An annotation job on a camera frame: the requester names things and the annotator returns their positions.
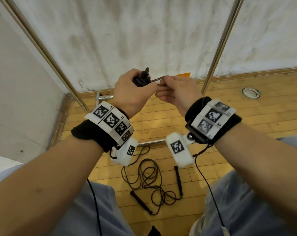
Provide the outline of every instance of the light blue pants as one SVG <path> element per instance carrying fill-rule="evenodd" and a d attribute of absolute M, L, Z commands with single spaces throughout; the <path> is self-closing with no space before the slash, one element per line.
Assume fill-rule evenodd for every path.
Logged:
<path fill-rule="evenodd" d="M 297 136 L 280 140 L 297 148 Z M 21 166 L 15 166 L 0 173 L 0 181 Z M 134 236 L 117 206 L 113 188 L 95 182 L 91 184 L 97 198 L 103 235 Z M 223 222 L 232 236 L 291 235 L 285 229 L 285 221 L 275 215 L 272 208 L 255 194 L 236 171 L 233 170 L 225 175 L 211 189 Z M 205 204 L 205 224 L 199 235 L 223 236 L 211 195 L 206 197 Z M 83 185 L 80 195 L 74 200 L 61 221 L 48 235 L 99 235 L 95 203 L 87 183 Z"/>

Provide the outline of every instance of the black cable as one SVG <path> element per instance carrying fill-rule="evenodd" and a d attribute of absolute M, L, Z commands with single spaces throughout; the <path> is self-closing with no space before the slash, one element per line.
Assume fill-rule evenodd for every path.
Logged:
<path fill-rule="evenodd" d="M 215 201 L 215 199 L 214 199 L 214 195 L 213 195 L 213 193 L 212 193 L 211 187 L 209 186 L 209 183 L 207 182 L 206 178 L 204 177 L 204 175 L 202 174 L 202 172 L 200 171 L 200 169 L 199 169 L 199 167 L 198 167 L 198 165 L 197 165 L 197 157 L 198 157 L 199 155 L 201 155 L 203 152 L 205 152 L 205 151 L 206 151 L 208 148 L 210 148 L 211 146 L 212 146 L 212 145 L 208 144 L 208 145 L 206 146 L 206 148 L 204 148 L 204 149 L 203 149 L 202 151 L 200 151 L 198 154 L 193 155 L 193 157 L 195 157 L 195 159 L 194 159 L 195 166 L 197 167 L 198 171 L 200 172 L 200 174 L 202 175 L 202 177 L 204 178 L 206 184 L 207 184 L 208 187 L 209 187 L 209 191 L 210 191 L 210 193 L 211 193 L 211 195 L 212 195 L 212 198 L 213 198 L 213 201 L 214 201 L 214 204 L 215 204 L 217 213 L 218 213 L 218 217 L 220 218 L 221 224 L 222 224 L 223 227 L 225 227 L 225 225 L 224 225 L 224 223 L 223 223 L 223 220 L 222 220 L 222 217 L 221 217 L 221 214 L 220 214 L 220 211 L 218 210 L 217 203 L 216 203 L 216 201 Z"/>
<path fill-rule="evenodd" d="M 95 202 L 95 208 L 96 208 L 96 216 L 97 216 L 97 224 L 98 224 L 98 229 L 99 229 L 99 236 L 102 236 L 102 228 L 100 226 L 100 219 L 99 219 L 99 212 L 98 212 L 98 206 L 97 206 L 97 201 L 96 201 L 96 196 L 95 196 L 95 192 L 93 190 L 93 187 L 89 181 L 89 179 L 87 179 L 87 182 L 88 182 L 88 185 L 90 186 L 91 188 L 91 191 L 92 191 L 92 194 L 93 194 L 93 197 L 94 197 L 94 202 Z"/>
<path fill-rule="evenodd" d="M 143 153 L 142 151 L 143 151 L 144 148 L 145 147 L 143 147 L 141 149 L 141 151 L 140 151 L 139 154 L 135 155 L 135 156 L 138 156 L 137 159 L 133 163 L 129 164 L 129 166 L 135 164 L 138 161 L 138 159 L 139 159 L 139 157 L 141 155 L 147 154 L 150 151 L 150 146 L 148 146 L 148 150 Z M 142 169 L 142 165 L 145 162 L 152 162 L 153 163 L 153 166 L 146 167 L 145 169 Z M 150 173 L 148 176 L 146 176 L 145 175 L 146 174 L 146 171 L 149 170 L 149 169 L 153 169 L 153 172 Z M 160 184 L 159 185 L 152 185 L 157 180 L 158 175 L 160 176 Z M 173 205 L 177 200 L 180 200 L 182 198 L 182 195 L 179 198 L 177 198 L 176 194 L 173 191 L 171 191 L 171 190 L 164 191 L 164 189 L 162 188 L 162 174 L 161 174 L 161 171 L 159 169 L 158 164 L 154 160 L 152 160 L 152 159 L 146 158 L 146 159 L 143 159 L 140 162 L 139 167 L 138 167 L 138 177 L 137 177 L 137 179 L 134 182 L 130 182 L 129 181 L 128 176 L 127 176 L 127 172 L 126 172 L 126 167 L 122 167 L 122 169 L 121 169 L 121 176 L 122 176 L 123 180 L 128 183 L 128 185 L 130 186 L 130 188 L 132 190 L 137 190 L 141 186 L 142 186 L 143 189 L 148 189 L 148 188 L 155 189 L 153 191 L 153 193 L 151 194 L 151 202 L 155 206 L 158 206 L 158 210 L 157 210 L 156 213 L 152 213 L 152 215 L 157 215 L 158 212 L 159 212 L 159 210 L 160 210 L 160 207 L 163 204 Z M 140 179 L 139 186 L 138 187 L 132 187 L 131 185 L 137 183 L 139 179 Z M 154 200 L 153 200 L 153 196 L 154 196 L 154 194 L 156 192 L 159 192 L 159 194 L 160 194 L 160 202 L 159 203 L 155 203 Z M 170 203 L 166 202 L 166 196 L 168 196 L 169 198 L 173 199 L 173 201 L 170 202 Z"/>

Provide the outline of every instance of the parquet floor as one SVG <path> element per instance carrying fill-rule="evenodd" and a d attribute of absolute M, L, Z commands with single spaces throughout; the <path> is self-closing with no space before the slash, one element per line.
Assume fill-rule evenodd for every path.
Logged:
<path fill-rule="evenodd" d="M 244 87 L 255 87 L 261 92 L 256 100 L 248 99 L 241 94 Z M 275 74 L 244 79 L 225 80 L 210 84 L 206 95 L 219 98 L 237 110 L 243 122 L 253 129 L 270 137 L 278 138 L 297 134 L 297 72 Z M 95 97 L 85 98 L 90 109 L 95 108 Z M 76 102 L 71 103 L 61 140 L 70 135 L 70 130 L 84 120 L 85 113 Z M 187 133 L 185 120 L 176 108 L 152 96 L 146 106 L 131 119 L 135 128 L 133 137 L 139 142 L 164 139 L 168 134 L 178 131 Z M 204 146 L 190 145 L 194 154 Z M 154 159 L 162 171 L 164 190 L 177 193 L 175 161 L 166 144 L 153 145 L 148 154 L 141 157 Z M 130 181 L 136 179 L 139 163 L 127 168 Z M 208 149 L 198 158 L 200 170 L 213 183 L 224 176 L 232 167 L 214 148 Z M 193 222 L 203 213 L 207 187 L 194 165 L 180 169 L 183 198 L 174 205 L 163 205 L 157 216 L 150 216 L 129 194 L 130 188 L 121 178 L 121 166 L 104 154 L 89 179 L 111 185 L 116 192 L 117 203 L 122 214 L 138 236 L 146 236 L 154 225 L 163 236 L 188 235 Z M 152 211 L 157 207 L 151 203 L 151 189 L 137 190 L 136 194 L 147 203 Z"/>

